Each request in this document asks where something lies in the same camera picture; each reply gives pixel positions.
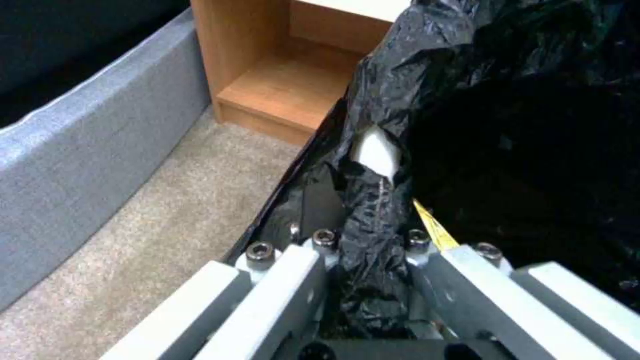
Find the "yellow tape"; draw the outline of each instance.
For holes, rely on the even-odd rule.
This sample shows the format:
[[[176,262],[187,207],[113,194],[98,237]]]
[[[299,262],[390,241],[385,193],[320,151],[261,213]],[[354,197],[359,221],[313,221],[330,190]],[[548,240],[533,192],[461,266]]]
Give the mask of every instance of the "yellow tape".
[[[418,215],[420,215],[420,219],[422,219],[422,223],[424,227],[427,229],[431,240],[436,245],[438,250],[444,251],[453,249],[459,246],[458,242],[451,236],[447,230],[440,225],[440,223],[433,217],[433,215],[429,214],[429,212],[418,202],[418,200],[413,200],[413,205],[415,209],[418,211]]]

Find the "carpet floor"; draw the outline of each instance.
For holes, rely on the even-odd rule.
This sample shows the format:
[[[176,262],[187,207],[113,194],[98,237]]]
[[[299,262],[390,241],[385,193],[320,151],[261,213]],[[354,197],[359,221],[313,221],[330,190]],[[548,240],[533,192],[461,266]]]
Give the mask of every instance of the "carpet floor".
[[[207,110],[156,173],[0,314],[0,359],[97,359],[237,241],[299,147]]]

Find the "black garbage bag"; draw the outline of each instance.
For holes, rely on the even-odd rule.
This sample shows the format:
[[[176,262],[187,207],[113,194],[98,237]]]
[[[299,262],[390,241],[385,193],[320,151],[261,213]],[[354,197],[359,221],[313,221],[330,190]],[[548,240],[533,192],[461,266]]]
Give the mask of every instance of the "black garbage bag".
[[[639,15],[632,0],[414,2],[237,249],[286,245],[301,194],[329,182],[346,218],[325,334],[411,336],[412,198],[459,242],[557,261],[638,311]],[[392,182],[349,159],[371,126],[402,152]]]

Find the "wooden cabinet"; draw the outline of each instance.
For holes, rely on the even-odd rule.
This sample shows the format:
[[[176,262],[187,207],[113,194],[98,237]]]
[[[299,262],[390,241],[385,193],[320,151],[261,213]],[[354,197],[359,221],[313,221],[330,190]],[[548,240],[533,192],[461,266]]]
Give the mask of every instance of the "wooden cabinet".
[[[216,118],[305,143],[408,2],[191,0]]]

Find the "gray fabric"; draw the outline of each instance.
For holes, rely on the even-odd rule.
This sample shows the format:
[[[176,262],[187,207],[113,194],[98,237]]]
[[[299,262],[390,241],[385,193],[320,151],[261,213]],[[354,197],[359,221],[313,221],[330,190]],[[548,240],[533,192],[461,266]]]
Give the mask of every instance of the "gray fabric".
[[[191,10],[0,130],[0,309],[72,255],[209,103]]]

